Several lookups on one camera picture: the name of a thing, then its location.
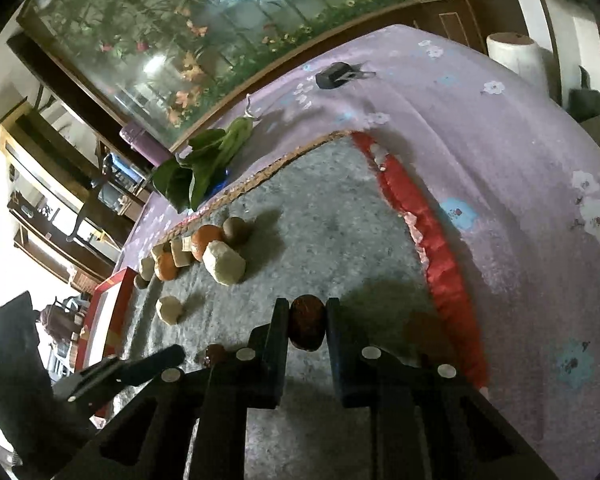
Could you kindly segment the dark red jujube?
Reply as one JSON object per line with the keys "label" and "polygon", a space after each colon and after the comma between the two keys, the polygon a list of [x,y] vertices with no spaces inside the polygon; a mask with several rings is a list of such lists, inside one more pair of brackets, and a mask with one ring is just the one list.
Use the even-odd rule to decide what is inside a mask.
{"label": "dark red jujube", "polygon": [[302,295],[291,303],[287,333],[296,348],[307,352],[318,350],[326,328],[327,310],[320,298]]}

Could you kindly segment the small pale fruit chunk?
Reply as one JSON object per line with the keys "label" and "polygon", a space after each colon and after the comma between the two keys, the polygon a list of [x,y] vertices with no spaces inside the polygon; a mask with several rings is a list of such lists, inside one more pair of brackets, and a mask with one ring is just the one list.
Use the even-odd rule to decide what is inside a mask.
{"label": "small pale fruit chunk", "polygon": [[156,310],[163,323],[173,326],[178,324],[178,319],[183,313],[183,305],[176,297],[164,296],[157,301]]}

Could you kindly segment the red framed white tray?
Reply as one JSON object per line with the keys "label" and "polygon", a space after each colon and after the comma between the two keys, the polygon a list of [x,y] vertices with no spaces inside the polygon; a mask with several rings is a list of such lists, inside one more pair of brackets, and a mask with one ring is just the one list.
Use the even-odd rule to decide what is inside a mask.
{"label": "red framed white tray", "polygon": [[69,401],[91,422],[110,415],[112,399],[124,388],[121,341],[136,278],[131,268],[106,278],[96,286],[84,318],[73,374],[78,385]]}

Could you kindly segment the orange tangerine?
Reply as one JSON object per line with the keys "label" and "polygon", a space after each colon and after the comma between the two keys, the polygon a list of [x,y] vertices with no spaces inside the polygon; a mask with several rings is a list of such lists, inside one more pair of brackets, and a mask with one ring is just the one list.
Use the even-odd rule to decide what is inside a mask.
{"label": "orange tangerine", "polygon": [[222,242],[224,233],[221,228],[213,224],[204,224],[189,237],[189,248],[194,258],[201,262],[204,258],[204,252],[211,242]]}
{"label": "orange tangerine", "polygon": [[178,267],[170,252],[163,252],[155,261],[155,274],[162,282],[173,281],[178,277]]}

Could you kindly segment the large pale fruit chunk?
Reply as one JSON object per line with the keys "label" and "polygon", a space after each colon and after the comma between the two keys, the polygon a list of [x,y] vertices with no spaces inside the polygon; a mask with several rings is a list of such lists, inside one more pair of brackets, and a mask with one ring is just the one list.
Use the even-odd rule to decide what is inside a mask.
{"label": "large pale fruit chunk", "polygon": [[202,262],[212,278],[224,286],[238,284],[246,270],[246,260],[220,240],[207,245]]}

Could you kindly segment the pale fruit cube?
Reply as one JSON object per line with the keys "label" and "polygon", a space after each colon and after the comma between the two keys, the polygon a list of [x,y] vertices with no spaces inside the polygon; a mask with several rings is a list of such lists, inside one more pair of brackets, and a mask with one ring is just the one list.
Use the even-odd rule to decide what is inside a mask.
{"label": "pale fruit cube", "polygon": [[170,246],[174,266],[181,269],[192,264],[193,254],[190,251],[189,244],[183,237],[174,237],[170,241]]}

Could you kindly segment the brown kiwi fruit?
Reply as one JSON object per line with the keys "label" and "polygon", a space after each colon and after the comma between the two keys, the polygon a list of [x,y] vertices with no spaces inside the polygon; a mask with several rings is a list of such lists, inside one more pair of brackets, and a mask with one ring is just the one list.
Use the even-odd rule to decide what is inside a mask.
{"label": "brown kiwi fruit", "polygon": [[239,246],[250,237],[250,224],[240,217],[227,218],[222,224],[223,237],[226,244]]}

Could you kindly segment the green leafy vegetable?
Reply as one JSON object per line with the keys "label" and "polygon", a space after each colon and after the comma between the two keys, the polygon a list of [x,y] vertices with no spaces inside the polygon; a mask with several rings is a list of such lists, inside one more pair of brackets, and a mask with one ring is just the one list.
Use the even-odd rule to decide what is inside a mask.
{"label": "green leafy vegetable", "polygon": [[177,212],[196,210],[249,140],[254,120],[242,116],[226,129],[209,129],[189,141],[190,152],[172,157],[152,174],[151,183]]}

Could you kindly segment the purple thermos bottle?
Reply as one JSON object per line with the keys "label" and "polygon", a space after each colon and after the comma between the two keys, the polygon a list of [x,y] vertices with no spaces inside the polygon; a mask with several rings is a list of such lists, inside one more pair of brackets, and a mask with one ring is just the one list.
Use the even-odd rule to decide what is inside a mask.
{"label": "purple thermos bottle", "polygon": [[172,153],[138,122],[128,122],[120,130],[120,136],[154,167],[172,158]]}

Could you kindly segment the purple floral tablecloth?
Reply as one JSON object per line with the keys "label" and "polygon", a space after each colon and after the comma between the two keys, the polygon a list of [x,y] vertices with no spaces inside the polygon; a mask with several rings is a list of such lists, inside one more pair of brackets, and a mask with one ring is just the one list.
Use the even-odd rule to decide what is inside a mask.
{"label": "purple floral tablecloth", "polygon": [[[314,76],[336,62],[375,77],[334,90]],[[312,148],[352,136],[391,154],[381,191],[412,212],[427,282],[454,356],[425,351],[437,378],[466,378],[504,416],[547,478],[600,474],[600,148],[558,105],[490,58],[403,25],[299,65],[241,100],[253,133],[225,188],[178,214],[151,197],[120,264],[137,266],[169,234],[215,212]]]}

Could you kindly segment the small black device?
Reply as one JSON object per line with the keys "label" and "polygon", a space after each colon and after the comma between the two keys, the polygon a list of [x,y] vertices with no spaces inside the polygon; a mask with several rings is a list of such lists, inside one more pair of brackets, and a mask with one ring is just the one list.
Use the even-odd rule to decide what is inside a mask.
{"label": "small black device", "polygon": [[318,88],[322,90],[334,90],[352,80],[366,79],[375,76],[375,72],[363,70],[361,65],[336,62],[318,72],[314,76],[314,79]]}

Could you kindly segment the floral glass partition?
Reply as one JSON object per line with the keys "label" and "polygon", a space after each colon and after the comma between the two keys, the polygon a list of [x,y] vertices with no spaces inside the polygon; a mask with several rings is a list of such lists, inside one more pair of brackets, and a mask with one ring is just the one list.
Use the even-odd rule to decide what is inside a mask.
{"label": "floral glass partition", "polygon": [[283,55],[410,0],[28,0],[27,34],[118,122],[164,146]]}

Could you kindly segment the white paper roll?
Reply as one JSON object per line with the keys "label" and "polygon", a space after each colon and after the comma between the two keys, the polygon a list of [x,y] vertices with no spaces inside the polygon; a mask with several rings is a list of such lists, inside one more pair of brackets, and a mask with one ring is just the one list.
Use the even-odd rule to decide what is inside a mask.
{"label": "white paper roll", "polygon": [[550,80],[538,44],[526,35],[516,32],[496,32],[486,37],[488,55],[505,66],[527,84],[550,96]]}

